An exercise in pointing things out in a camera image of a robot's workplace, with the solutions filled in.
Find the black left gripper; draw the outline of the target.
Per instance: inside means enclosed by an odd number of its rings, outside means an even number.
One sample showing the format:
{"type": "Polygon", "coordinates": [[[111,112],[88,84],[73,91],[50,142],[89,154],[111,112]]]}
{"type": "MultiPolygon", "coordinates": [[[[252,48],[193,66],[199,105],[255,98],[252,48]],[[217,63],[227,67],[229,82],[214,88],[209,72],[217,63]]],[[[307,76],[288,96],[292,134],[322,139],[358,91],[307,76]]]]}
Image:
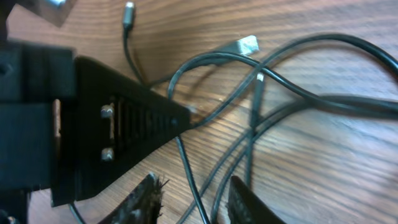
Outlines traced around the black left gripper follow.
{"type": "Polygon", "coordinates": [[[72,49],[1,42],[1,223],[27,223],[30,193],[56,183],[54,102],[75,97],[72,49]]]}

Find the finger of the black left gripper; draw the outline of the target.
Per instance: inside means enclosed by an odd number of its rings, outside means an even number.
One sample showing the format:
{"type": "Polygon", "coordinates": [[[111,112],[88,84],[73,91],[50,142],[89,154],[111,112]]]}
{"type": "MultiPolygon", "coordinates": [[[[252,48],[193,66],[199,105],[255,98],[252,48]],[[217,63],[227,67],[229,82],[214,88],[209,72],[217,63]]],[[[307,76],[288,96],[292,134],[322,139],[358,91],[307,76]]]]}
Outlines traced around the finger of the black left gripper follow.
{"type": "Polygon", "coordinates": [[[190,127],[186,107],[92,58],[73,64],[77,94],[61,101],[54,207],[98,195],[190,127]]]}

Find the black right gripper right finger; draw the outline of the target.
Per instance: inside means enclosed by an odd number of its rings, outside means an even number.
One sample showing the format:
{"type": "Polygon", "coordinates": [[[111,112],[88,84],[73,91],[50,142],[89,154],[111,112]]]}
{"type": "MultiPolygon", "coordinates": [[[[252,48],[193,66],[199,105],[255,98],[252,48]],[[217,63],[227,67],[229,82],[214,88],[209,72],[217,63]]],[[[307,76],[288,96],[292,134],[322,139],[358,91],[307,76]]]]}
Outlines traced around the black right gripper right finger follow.
{"type": "Polygon", "coordinates": [[[231,177],[227,209],[231,224],[285,224],[235,175],[231,177]]]}

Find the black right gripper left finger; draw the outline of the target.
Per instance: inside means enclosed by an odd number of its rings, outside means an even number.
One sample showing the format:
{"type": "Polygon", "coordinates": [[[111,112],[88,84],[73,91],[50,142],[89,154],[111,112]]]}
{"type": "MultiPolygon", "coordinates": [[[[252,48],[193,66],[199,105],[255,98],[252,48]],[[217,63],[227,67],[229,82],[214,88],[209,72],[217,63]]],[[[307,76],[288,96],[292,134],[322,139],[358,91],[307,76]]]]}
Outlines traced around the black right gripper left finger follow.
{"type": "Polygon", "coordinates": [[[157,224],[166,183],[151,172],[99,224],[157,224]]]}

